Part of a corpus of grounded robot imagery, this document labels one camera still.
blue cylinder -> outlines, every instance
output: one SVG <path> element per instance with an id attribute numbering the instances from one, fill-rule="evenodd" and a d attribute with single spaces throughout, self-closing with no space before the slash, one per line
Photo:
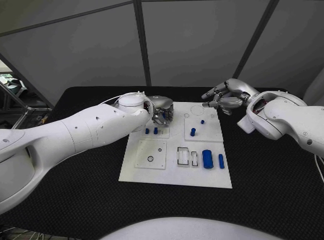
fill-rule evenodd
<path id="1" fill-rule="evenodd" d="M 194 137 L 196 135 L 196 128 L 191 129 L 191 136 Z"/>
<path id="2" fill-rule="evenodd" d="M 212 169 L 214 167 L 213 153 L 210 150 L 203 151 L 203 164 L 206 169 Z"/>
<path id="3" fill-rule="evenodd" d="M 222 154 L 219 154 L 219 160 L 220 160 L 220 169 L 225 169 L 225 160 L 223 160 Z"/>

white board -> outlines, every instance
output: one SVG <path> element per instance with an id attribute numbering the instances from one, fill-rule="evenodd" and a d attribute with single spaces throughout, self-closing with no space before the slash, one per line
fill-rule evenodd
<path id="1" fill-rule="evenodd" d="M 188 138 L 191 130 L 186 130 L 186 122 L 194 125 L 196 133 L 201 136 L 200 140 Z M 213 108 L 203 108 L 200 102 L 174 102 L 174 121 L 168 130 L 152 121 L 146 127 L 149 134 L 142 130 L 129 135 L 119 181 L 230 189 L 232 181 L 217 111 Z M 155 127 L 161 129 L 158 134 L 154 134 Z M 157 167 L 155 164 L 162 163 L 164 148 L 155 146 L 161 146 L 162 143 L 167 143 L 165 164 Z M 141 146 L 146 146 L 148 152 L 142 151 Z M 188 148 L 190 153 L 188 165 L 183 167 L 178 167 L 178 148 Z M 203 150 L 210 150 L 213 153 L 212 169 L 203 167 Z M 193 167 L 191 152 L 197 152 L 199 167 Z M 225 169 L 220 169 L 219 154 L 225 158 Z M 148 161 L 148 155 L 158 157 L 157 163 L 152 164 L 155 160 Z"/>

